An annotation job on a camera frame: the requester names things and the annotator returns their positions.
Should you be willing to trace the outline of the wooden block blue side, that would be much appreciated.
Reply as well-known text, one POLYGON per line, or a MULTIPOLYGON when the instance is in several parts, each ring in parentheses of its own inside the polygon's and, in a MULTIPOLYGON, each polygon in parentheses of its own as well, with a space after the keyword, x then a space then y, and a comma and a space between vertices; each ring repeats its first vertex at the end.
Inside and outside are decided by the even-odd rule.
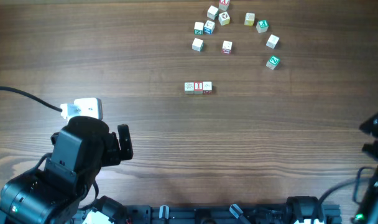
POLYGON ((195 84, 193 82, 185 82, 184 84, 184 92, 187 95, 194 94, 195 91, 195 84))

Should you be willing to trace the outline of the wooden block red letter I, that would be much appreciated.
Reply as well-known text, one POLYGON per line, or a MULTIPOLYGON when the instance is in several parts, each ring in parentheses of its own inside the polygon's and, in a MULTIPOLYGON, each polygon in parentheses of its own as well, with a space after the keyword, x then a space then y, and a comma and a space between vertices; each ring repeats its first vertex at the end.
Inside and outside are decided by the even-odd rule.
POLYGON ((194 94, 195 95, 202 95, 203 94, 203 82, 195 82, 194 83, 194 94))

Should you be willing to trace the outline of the wooden block red letter side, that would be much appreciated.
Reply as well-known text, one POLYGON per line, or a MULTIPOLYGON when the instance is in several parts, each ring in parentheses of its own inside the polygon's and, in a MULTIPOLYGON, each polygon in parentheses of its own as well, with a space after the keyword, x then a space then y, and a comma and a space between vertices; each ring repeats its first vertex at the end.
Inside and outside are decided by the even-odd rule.
POLYGON ((203 82, 203 94, 212 94, 213 91, 213 85, 212 82, 203 82))

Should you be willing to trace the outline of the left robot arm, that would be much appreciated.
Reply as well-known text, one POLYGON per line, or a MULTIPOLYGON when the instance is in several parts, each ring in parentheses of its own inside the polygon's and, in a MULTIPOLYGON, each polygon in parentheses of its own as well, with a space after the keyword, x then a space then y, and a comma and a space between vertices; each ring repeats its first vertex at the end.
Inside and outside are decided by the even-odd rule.
POLYGON ((133 157, 129 127, 116 133, 100 119, 76 116, 51 137, 53 151, 8 181, 0 193, 0 223, 66 223, 79 210, 103 167, 133 157))

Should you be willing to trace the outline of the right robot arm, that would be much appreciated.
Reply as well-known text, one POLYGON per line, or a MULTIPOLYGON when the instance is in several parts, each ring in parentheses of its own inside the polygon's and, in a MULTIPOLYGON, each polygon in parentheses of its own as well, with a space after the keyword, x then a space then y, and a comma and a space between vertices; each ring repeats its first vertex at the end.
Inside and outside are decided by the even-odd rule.
POLYGON ((375 138, 373 143, 363 145, 362 152, 377 161, 377 167, 352 222, 378 224, 378 112, 363 122, 359 129, 375 138))

